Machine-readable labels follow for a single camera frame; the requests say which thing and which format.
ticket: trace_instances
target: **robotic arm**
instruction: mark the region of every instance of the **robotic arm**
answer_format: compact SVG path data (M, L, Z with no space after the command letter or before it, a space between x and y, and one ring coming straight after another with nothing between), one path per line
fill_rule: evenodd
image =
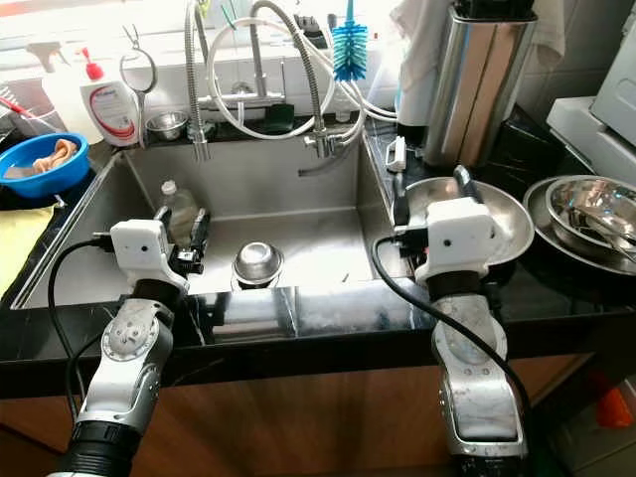
M189 250L168 243L169 220L162 210L155 220L121 222L110 230L117 263L134 288L103 332L99 367L51 477L130 473L172 351L172 323L188 292L185 276L203 271L210 215L199 211Z
M478 293L486 262L502 239L488 208L469 197L433 203L427 222L428 260L415 271L415 280L426 285L433 306L505 358L504 330ZM432 347L443 369L440 404L460 475L523 475L527 446L504 371L441 322L433 330Z

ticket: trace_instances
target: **white towel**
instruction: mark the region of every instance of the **white towel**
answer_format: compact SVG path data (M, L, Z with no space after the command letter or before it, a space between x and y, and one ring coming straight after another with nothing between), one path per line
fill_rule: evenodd
M533 10L539 17L533 35L537 58L543 66L553 68L565 55L563 0L535 0Z
M451 3L452 0L403 0L391 11L400 34L410 39L399 72L402 91L408 91L437 66Z

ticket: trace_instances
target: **white appliance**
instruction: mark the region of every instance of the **white appliance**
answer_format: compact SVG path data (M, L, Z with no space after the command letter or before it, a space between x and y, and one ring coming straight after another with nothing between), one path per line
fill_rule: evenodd
M597 174L636 186L636 4L625 38L596 97L555 101L548 125Z

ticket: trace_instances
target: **blue bowl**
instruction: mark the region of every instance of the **blue bowl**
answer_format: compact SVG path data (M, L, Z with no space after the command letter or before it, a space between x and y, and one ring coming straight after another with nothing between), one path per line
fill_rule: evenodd
M5 179L12 167L30 167L36 159L53 154L58 139L74 142L78 150L67 162L50 171L21 179ZM61 132L28 139L0 154L0 184L16 194L38 199L65 191L77 184L88 172L88 142L80 134Z

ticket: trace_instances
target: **soap dispenser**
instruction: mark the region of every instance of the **soap dispenser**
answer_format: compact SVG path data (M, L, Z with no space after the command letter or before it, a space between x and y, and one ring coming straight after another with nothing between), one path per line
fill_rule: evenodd
M83 103L104 139L113 146L131 146L138 138L137 104L119 72L104 73L100 65L90 59L87 48L81 50L86 58L87 81L79 88Z
M54 66L53 58L64 61L60 48L60 42L41 42L29 44L27 51L38 57L46 71L42 77L42 89L65 128L83 135L88 144L95 144L102 137L83 106L79 72L68 64Z

